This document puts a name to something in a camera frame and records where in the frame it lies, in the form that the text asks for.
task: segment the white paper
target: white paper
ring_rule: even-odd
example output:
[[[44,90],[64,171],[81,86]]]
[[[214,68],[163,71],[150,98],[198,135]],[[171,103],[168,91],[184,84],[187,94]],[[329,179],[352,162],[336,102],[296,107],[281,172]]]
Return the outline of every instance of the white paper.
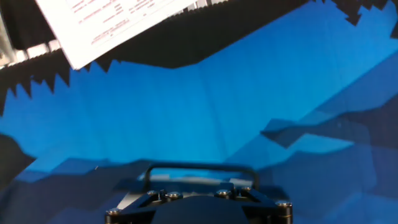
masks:
[[[73,69],[80,69],[195,0],[36,0]]]

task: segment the paper sheet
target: paper sheet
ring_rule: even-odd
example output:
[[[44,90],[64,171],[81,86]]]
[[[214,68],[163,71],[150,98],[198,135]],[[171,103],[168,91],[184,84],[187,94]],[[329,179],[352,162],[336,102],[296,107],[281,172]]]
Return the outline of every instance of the paper sheet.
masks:
[[[195,0],[36,0],[73,69],[80,69]]]

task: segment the screw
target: screw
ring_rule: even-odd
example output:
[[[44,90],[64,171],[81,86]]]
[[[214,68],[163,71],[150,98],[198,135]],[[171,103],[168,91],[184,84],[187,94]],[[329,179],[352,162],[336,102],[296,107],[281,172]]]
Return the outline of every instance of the screw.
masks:
[[[250,187],[242,187],[242,190],[245,190],[245,191],[250,191],[250,190],[251,190],[251,188],[250,188]]]
[[[179,199],[181,197],[181,194],[178,192],[171,192],[171,193],[167,193],[165,196],[169,199],[175,200],[175,199]]]
[[[110,209],[109,211],[106,211],[106,213],[108,214],[108,215],[119,215],[120,214],[120,209],[118,209],[118,208],[112,208],[112,209]]]
[[[291,207],[291,206],[292,206],[292,202],[287,202],[287,201],[283,201],[283,200],[277,201],[275,204],[276,204],[278,207],[283,207],[283,208]]]
[[[157,191],[150,190],[150,191],[147,192],[147,194],[149,194],[150,196],[157,195]]]

